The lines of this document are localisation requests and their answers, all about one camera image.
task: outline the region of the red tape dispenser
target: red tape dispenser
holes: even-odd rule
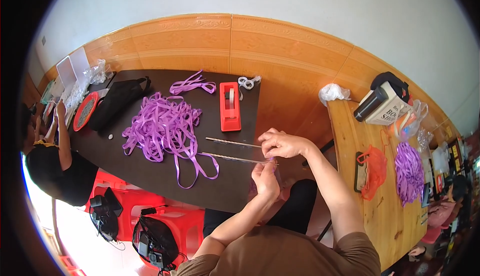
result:
[[[220,126],[222,131],[242,129],[237,82],[220,83]]]

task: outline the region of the pink shirt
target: pink shirt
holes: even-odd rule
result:
[[[448,197],[443,196],[440,204],[430,205],[428,207],[428,226],[430,228],[437,228],[441,226],[448,217],[452,214],[455,202],[448,202]]]

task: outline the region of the orange plastic bag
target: orange plastic bag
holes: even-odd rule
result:
[[[357,157],[357,161],[360,164],[367,163],[367,180],[361,195],[363,199],[370,201],[387,178],[387,158],[378,148],[370,145],[365,153]]]

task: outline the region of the dark table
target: dark table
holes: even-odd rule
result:
[[[175,81],[185,80],[196,71],[177,70],[129,70],[117,73],[113,82],[128,79],[137,79],[148,76],[152,80],[151,92],[160,91],[163,96],[171,96],[169,88]],[[220,82],[237,82],[238,76],[220,73],[202,72],[207,81],[214,81],[217,91],[207,93],[202,88],[195,88],[180,93],[193,108],[201,109],[200,123],[194,127],[194,134],[198,141],[198,152],[208,152],[232,156],[243,159],[261,160],[263,156],[259,148],[240,147],[231,144],[219,144],[205,139],[206,136],[224,140],[254,144],[257,105],[260,94],[260,84],[256,83],[252,90],[242,88],[243,101],[240,102],[241,126],[240,131],[225,132],[220,130]],[[108,81],[100,85],[91,85],[90,92],[106,87]],[[215,180],[199,175],[191,189],[182,189],[177,184],[177,174],[174,156],[164,153],[162,162],[152,162],[145,158],[140,148],[135,148],[127,156],[122,145],[126,138],[122,132],[132,124],[132,117],[140,111],[141,99],[129,105],[112,121],[111,125],[100,132],[92,131],[85,126],[74,132],[72,125],[69,128],[70,144],[83,157],[90,160],[105,171],[141,187],[152,193],[189,203],[199,207],[212,208],[227,212],[239,212],[247,203],[248,190],[253,164],[240,161],[215,158],[220,173]],[[197,155],[196,159],[209,177],[216,174],[211,158]],[[189,186],[195,179],[195,169],[191,160],[180,159],[180,183]]]

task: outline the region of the brown shirt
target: brown shirt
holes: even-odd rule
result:
[[[380,275],[380,258],[362,232],[342,237],[330,249],[306,235],[277,226],[255,227],[220,255],[201,255],[172,276]]]

